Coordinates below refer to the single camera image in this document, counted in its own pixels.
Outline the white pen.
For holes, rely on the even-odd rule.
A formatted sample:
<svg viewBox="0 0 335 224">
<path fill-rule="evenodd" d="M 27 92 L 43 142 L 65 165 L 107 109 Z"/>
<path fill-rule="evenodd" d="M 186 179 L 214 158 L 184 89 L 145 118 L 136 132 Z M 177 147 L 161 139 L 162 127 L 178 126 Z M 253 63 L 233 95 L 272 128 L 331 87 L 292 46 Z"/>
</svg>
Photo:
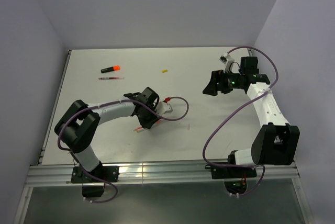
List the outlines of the white pen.
<svg viewBox="0 0 335 224">
<path fill-rule="evenodd" d="M 140 132 L 142 132 L 143 130 L 144 130 L 144 128 L 138 128 L 138 129 L 135 130 L 135 132 L 140 133 Z"/>
</svg>

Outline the dark red pen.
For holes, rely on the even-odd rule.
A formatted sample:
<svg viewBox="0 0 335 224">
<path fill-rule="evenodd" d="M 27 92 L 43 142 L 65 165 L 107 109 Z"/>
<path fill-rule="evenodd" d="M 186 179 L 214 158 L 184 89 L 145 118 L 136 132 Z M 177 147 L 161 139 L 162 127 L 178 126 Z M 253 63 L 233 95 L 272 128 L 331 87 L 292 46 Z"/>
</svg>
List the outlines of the dark red pen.
<svg viewBox="0 0 335 224">
<path fill-rule="evenodd" d="M 124 80 L 124 77 L 99 77 L 99 80 Z"/>
</svg>

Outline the black orange highlighter pen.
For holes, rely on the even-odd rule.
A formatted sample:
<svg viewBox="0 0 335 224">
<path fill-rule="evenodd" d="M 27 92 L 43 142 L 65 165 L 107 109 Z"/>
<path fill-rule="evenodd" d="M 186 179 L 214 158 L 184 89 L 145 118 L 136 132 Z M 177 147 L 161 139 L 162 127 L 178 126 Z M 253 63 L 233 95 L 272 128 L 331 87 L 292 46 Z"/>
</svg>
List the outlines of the black orange highlighter pen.
<svg viewBox="0 0 335 224">
<path fill-rule="evenodd" d="M 109 73 L 109 72 L 114 72 L 114 71 L 119 71 L 120 70 L 120 66 L 115 65 L 115 66 L 111 66 L 111 67 L 107 67 L 104 69 L 101 69 L 101 73 Z"/>
</svg>

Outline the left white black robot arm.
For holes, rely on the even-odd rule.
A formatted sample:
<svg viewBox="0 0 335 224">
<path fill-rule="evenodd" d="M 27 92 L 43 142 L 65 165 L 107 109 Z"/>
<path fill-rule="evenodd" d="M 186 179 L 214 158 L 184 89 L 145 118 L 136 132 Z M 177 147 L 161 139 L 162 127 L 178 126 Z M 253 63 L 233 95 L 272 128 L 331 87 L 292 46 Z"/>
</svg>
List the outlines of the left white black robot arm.
<svg viewBox="0 0 335 224">
<path fill-rule="evenodd" d="M 84 169 L 83 176 L 95 182 L 103 173 L 103 165 L 91 147 L 97 127 L 121 117 L 136 116 L 141 126 L 149 129 L 159 119 L 156 115 L 159 99 L 159 95 L 147 87 L 141 93 L 128 93 L 120 100 L 101 105 L 76 100 L 54 128 L 58 148 L 74 155 Z"/>
</svg>

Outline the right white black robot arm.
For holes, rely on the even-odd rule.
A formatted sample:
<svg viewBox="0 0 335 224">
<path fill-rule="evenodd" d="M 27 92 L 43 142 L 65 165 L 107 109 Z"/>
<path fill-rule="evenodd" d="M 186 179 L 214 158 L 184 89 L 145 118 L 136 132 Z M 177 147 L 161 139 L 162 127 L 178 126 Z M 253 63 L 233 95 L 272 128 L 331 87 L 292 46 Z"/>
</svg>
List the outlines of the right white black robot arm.
<svg viewBox="0 0 335 224">
<path fill-rule="evenodd" d="M 220 57 L 224 69 L 212 71 L 203 94 L 216 96 L 242 89 L 253 104 L 260 123 L 260 130 L 250 148 L 232 151 L 226 165 L 227 172 L 239 176 L 248 166 L 291 165 L 300 131 L 292 126 L 280 111 L 271 92 L 267 75 L 258 69 L 257 57 L 242 57 L 238 73 L 232 71 L 235 62 L 228 54 Z"/>
</svg>

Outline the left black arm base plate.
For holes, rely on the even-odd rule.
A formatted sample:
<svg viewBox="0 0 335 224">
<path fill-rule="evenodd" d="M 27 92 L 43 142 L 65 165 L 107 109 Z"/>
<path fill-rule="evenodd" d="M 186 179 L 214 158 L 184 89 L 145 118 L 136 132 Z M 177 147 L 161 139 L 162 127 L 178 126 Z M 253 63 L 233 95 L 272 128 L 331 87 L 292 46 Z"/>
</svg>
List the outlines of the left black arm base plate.
<svg viewBox="0 0 335 224">
<path fill-rule="evenodd" d="M 118 166 L 98 166 L 89 172 L 90 175 L 99 178 L 100 180 L 108 182 L 117 182 L 119 175 Z M 86 175 L 83 170 L 76 166 L 73 168 L 71 183 L 72 184 L 84 184 L 84 183 L 98 183 L 99 181 Z"/>
</svg>

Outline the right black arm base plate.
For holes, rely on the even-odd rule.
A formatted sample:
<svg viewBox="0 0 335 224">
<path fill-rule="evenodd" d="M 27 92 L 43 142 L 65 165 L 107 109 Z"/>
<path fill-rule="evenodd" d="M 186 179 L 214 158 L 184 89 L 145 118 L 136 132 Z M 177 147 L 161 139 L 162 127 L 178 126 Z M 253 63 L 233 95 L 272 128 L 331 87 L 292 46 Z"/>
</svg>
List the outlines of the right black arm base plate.
<svg viewBox="0 0 335 224">
<path fill-rule="evenodd" d="M 254 178 L 257 176 L 255 170 L 246 167 L 229 167 L 227 163 L 219 162 L 224 167 L 217 167 L 210 164 L 205 165 L 205 169 L 211 172 L 211 178 L 216 179 L 233 179 L 233 178 Z"/>
</svg>

